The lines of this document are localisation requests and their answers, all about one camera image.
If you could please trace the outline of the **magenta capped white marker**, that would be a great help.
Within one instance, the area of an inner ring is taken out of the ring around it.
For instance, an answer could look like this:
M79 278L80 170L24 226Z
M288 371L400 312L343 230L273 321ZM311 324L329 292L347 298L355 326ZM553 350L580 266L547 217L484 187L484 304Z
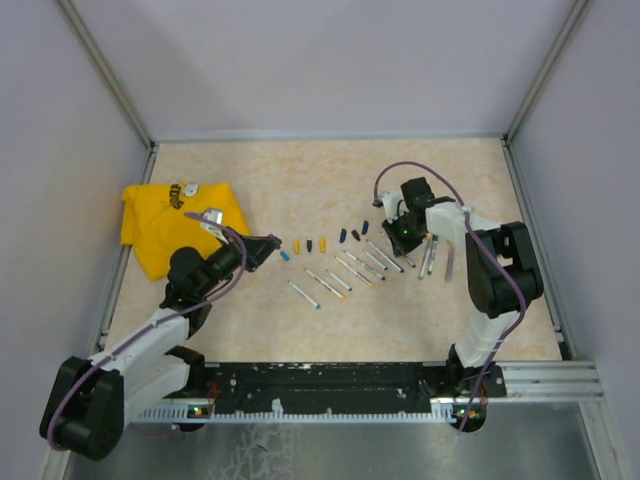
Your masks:
M403 255L402 257L408 263L409 266L411 266L412 268L417 268L417 265L415 264L415 262L411 260L407 255Z

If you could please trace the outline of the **navy capped white marker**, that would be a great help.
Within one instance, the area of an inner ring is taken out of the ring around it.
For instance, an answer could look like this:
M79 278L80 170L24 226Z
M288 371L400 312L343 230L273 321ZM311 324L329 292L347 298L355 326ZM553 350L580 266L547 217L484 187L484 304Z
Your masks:
M389 255L387 255L380 247L378 247L374 242L367 239L367 244L371 246L389 265L391 265L394 269L396 269L399 273L404 273L405 270Z

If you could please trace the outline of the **black eraser-cap white marker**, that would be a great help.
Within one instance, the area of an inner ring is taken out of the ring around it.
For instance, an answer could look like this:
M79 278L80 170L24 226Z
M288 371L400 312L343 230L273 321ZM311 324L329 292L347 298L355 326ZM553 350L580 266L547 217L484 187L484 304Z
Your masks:
M363 249L362 252L375 264L377 265L380 269L382 269L383 271L387 271L388 267L385 263L383 263L378 257L376 257L373 253L367 251L366 249Z

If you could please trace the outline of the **dark blue capped marker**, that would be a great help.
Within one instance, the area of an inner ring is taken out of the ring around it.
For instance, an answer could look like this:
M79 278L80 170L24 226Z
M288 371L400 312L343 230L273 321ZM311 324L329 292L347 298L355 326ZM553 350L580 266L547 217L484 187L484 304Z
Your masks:
M383 275L382 273L380 273L378 270L376 270L374 267L370 266L369 264L367 264L366 262L364 262L363 260L361 260L359 257L355 256L354 254L343 250L343 253L349 257L351 260L353 260L354 262L356 262L358 265L360 265L361 267L363 267L364 269L366 269L368 272L372 273L373 275L375 275L377 278L379 278L382 281L386 280L385 275Z

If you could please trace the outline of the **yellow capped clear pen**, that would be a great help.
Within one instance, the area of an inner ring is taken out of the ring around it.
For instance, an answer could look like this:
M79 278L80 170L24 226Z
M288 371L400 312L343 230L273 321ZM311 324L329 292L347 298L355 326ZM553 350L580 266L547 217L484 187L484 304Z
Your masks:
M354 275L356 278L358 278L360 281L362 281L368 287L370 287L370 288L374 287L374 284L369 279L367 279L364 275L362 275L353 266L348 264L345 260L341 259L338 256L334 256L334 258L340 265L342 265L346 270L348 270L352 275Z

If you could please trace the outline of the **blue eraser-cap white marker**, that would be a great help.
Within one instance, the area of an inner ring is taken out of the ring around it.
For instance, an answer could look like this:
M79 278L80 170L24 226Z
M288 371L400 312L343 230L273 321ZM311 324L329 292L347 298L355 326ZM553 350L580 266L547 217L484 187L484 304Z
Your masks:
M345 290L347 291L352 291L352 287L345 281L343 280L341 277L339 277L336 273L334 273L333 271L329 270L329 269L325 269L325 272L332 278L334 279L338 284L340 284Z

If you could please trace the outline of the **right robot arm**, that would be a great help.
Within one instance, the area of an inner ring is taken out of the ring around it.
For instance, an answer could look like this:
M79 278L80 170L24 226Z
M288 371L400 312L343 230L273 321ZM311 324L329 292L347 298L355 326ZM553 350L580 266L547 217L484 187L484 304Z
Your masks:
M428 234L465 251L467 288L475 312L454 345L459 362L447 370L446 380L454 393L470 395L482 383L479 367L544 292L527 226L521 221L496 223L451 197L437 197L424 177L403 183L400 192L377 193L373 205L385 212L382 228L396 256L415 250Z

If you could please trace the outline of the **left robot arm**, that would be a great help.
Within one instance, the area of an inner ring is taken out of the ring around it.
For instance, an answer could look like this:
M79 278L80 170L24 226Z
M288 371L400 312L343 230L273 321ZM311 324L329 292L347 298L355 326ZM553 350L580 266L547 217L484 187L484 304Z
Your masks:
M228 229L224 236L209 256L193 247L172 254L165 297L141 327L110 349L61 364L39 426L52 449L102 460L145 409L179 391L194 397L206 389L204 358L183 342L202 328L213 302L241 274L255 271L281 246L274 235Z

